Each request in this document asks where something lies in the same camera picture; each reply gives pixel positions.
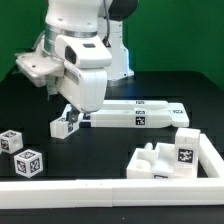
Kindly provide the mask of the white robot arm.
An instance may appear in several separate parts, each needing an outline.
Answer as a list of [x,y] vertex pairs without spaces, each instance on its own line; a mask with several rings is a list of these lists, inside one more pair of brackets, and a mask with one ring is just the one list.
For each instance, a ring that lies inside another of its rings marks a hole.
[[72,105],[66,119],[78,121],[103,106],[106,88],[131,78],[122,21],[139,0],[47,0],[45,31],[34,50],[17,56],[19,70],[51,95]]

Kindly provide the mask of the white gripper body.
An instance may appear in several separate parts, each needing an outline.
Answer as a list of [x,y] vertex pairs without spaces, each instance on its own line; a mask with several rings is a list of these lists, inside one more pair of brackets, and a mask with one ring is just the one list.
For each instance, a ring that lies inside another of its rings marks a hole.
[[64,75],[56,81],[58,92],[80,112],[98,111],[107,87],[105,69],[79,69],[67,61],[64,66]]

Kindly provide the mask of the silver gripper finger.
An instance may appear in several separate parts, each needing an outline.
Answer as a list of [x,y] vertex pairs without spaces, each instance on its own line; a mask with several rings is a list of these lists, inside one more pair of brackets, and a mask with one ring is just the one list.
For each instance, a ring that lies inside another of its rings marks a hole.
[[66,113],[66,120],[71,123],[77,123],[80,112],[78,110],[70,110]]

